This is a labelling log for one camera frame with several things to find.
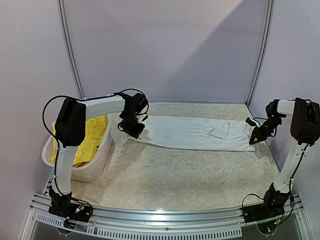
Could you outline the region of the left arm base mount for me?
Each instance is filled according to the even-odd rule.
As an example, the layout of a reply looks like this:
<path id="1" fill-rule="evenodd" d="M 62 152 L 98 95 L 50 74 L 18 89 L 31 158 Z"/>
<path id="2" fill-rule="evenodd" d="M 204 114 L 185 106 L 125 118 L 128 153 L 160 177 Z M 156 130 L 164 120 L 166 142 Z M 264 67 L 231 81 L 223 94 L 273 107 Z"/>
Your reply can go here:
<path id="1" fill-rule="evenodd" d="M 90 203 L 72 197 L 72 193 L 60 195 L 56 193 L 52 186 L 48 189 L 51 198 L 48 212 L 52 215 L 69 220 L 88 223 L 93 215 L 93 207 Z"/>

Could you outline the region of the white t-shirt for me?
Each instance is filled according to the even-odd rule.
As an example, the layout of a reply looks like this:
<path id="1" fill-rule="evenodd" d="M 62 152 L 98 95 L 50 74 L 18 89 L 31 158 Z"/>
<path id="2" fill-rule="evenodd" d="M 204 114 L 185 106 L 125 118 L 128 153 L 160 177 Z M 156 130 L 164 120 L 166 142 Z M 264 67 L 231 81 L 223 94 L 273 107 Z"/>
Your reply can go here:
<path id="1" fill-rule="evenodd" d="M 243 120 L 150 115 L 139 137 L 128 139 L 163 148 L 254 152 L 250 127 Z"/>

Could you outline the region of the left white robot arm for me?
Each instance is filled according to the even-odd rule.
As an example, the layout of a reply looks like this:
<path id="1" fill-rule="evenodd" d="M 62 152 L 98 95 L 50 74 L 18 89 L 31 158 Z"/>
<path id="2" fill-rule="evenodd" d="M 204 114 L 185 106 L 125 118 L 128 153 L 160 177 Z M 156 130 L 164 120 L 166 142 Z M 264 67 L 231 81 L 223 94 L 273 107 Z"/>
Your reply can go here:
<path id="1" fill-rule="evenodd" d="M 133 96 L 126 90 L 107 96 L 77 99 L 61 95 L 63 99 L 51 135 L 57 142 L 52 190 L 58 196 L 71 196 L 71 177 L 78 146 L 86 135 L 86 121 L 101 115 L 119 113 L 118 129 L 137 139 L 148 117 L 149 102 L 146 95 L 136 90 Z"/>

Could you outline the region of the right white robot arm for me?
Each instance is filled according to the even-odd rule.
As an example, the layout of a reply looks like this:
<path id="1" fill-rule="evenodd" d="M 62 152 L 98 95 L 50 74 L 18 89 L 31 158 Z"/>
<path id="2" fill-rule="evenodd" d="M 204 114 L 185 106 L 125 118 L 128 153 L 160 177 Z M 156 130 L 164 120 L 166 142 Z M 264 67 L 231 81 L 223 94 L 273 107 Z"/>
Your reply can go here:
<path id="1" fill-rule="evenodd" d="M 310 99 L 275 99 L 265 108 L 267 119 L 255 126 L 249 140 L 254 145 L 272 137 L 282 124 L 282 119 L 291 116 L 290 148 L 283 167 L 271 184 L 271 189 L 279 194 L 289 194 L 299 165 L 307 148 L 320 138 L 320 105 Z"/>

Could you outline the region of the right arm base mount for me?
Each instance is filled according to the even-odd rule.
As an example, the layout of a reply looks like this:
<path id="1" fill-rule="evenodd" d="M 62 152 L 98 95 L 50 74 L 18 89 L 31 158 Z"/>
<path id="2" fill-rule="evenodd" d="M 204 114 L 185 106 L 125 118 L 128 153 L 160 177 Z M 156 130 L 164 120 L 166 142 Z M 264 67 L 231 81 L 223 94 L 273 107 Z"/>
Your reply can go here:
<path id="1" fill-rule="evenodd" d="M 256 203 L 252 205 L 244 205 L 241 207 L 241 211 L 244 217 L 244 222 L 252 223 L 269 219 L 275 219 L 276 217 L 285 216 L 285 204 L 289 201 L 277 201 L 275 198 L 268 200 L 267 202 Z"/>

